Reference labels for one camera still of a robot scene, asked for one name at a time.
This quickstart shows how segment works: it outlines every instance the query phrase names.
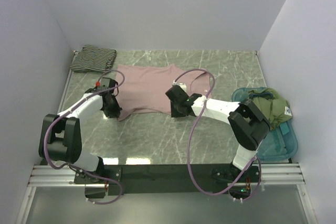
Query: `marble surface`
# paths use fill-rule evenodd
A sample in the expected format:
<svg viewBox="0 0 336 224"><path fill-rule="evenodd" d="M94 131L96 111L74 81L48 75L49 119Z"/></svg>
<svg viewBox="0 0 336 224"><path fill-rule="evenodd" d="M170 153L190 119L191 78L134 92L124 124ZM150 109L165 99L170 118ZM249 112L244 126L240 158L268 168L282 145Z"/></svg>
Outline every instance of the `marble surface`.
<svg viewBox="0 0 336 224"><path fill-rule="evenodd" d="M118 64L181 69L206 68L216 78L214 99L231 101L241 87L265 86L254 51L118 51ZM79 100L92 88L99 73L72 73L63 108ZM194 117L174 119L163 113L131 115L118 122L98 111L81 124L83 148L110 164L185 164L188 136ZM230 163L238 142L228 124L202 118L191 143L192 163Z"/></svg>

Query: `translucent blue basket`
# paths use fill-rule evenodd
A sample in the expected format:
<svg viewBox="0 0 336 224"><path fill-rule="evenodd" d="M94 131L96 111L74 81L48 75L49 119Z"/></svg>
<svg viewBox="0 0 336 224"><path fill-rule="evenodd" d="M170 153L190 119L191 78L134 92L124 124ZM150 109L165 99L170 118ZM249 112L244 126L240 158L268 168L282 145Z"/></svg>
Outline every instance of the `translucent blue basket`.
<svg viewBox="0 0 336 224"><path fill-rule="evenodd" d="M248 99L248 91L261 90L261 88L240 88L232 94L233 102L242 102ZM281 161L289 159L298 151L298 140L296 139L291 120L281 123L280 127L270 131L259 146L257 156L262 161Z"/></svg>

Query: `striped shirt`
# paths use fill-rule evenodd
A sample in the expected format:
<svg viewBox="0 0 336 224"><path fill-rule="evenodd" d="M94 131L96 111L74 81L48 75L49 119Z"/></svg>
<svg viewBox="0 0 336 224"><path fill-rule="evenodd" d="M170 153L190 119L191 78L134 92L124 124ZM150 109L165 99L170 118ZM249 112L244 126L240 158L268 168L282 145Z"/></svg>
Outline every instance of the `striped shirt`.
<svg viewBox="0 0 336 224"><path fill-rule="evenodd" d="M114 49L84 46L75 56L70 68L74 72L105 72L112 68L116 56Z"/></svg>

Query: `pink shirt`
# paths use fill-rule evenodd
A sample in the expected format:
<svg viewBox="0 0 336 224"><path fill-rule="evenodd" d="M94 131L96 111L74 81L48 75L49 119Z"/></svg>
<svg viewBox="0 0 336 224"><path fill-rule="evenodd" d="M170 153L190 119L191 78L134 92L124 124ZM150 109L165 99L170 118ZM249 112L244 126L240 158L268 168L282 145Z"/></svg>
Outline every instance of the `pink shirt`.
<svg viewBox="0 0 336 224"><path fill-rule="evenodd" d="M184 70L175 64L164 68L118 65L118 70L125 75L125 82L120 86L117 96L119 106L122 107L118 121L124 120L130 114L170 114L170 101L165 92ZM116 81L120 83L121 80L121 75L117 73ZM186 84L188 95L205 95L210 89L209 75L202 71L189 72L178 82Z"/></svg>

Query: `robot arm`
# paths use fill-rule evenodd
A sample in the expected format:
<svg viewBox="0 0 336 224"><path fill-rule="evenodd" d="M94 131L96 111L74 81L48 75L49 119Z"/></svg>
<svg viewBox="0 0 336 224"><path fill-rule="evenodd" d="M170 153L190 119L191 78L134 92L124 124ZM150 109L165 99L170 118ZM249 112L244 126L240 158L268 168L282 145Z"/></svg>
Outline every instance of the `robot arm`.
<svg viewBox="0 0 336 224"><path fill-rule="evenodd" d="M117 118L120 115L121 108L118 105L115 95L112 91L103 92L93 95L98 91L115 87L118 83L110 78L102 78L99 86L89 89L84 96L73 106L57 115L46 115L43 120L41 139L39 145L39 155L44 156L43 141L46 131L51 123L58 117L64 115L68 111L71 113L59 121L53 128L48 139L48 153L54 161L64 161L73 164L76 167L102 174L104 164L101 157L97 157L82 149L80 124L93 115L96 111L102 110L106 117ZM74 109L82 100L86 101Z"/></svg>
<svg viewBox="0 0 336 224"><path fill-rule="evenodd" d="M185 89L184 84L177 83L166 92L171 101L172 117L199 116L202 111L207 98L200 94L189 97ZM270 130L269 121L251 100L239 103L208 99L202 116L231 125L239 142L233 165L240 170L256 155L259 144Z"/></svg>

